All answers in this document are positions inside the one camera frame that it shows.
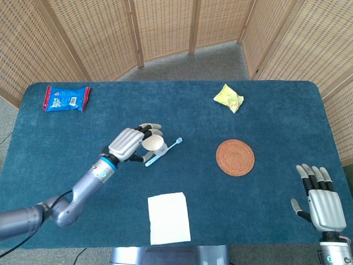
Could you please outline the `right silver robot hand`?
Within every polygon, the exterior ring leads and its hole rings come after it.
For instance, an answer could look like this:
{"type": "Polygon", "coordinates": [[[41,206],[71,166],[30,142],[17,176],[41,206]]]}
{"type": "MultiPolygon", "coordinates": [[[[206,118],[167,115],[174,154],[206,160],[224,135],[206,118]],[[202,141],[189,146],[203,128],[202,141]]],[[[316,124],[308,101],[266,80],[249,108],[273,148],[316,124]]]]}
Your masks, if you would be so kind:
{"type": "Polygon", "coordinates": [[[309,212],[305,212],[294,198],[291,205],[295,214],[320,232],[341,232],[346,228],[346,219],[338,193],[334,190],[333,181],[324,167],[308,166],[303,163],[296,166],[305,193],[309,212]]]}

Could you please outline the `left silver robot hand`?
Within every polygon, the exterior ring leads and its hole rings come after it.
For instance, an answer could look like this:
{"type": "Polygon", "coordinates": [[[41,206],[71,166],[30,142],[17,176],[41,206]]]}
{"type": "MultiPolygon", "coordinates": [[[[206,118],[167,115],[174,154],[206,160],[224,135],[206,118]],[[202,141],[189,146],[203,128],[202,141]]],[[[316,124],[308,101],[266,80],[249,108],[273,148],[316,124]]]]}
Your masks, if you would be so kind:
{"type": "Polygon", "coordinates": [[[152,135],[162,136],[161,128],[160,124],[155,123],[143,123],[134,129],[126,128],[108,146],[109,154],[115,156],[120,162],[144,163],[153,156],[153,151],[148,151],[144,156],[136,155],[135,152],[152,135]]]}

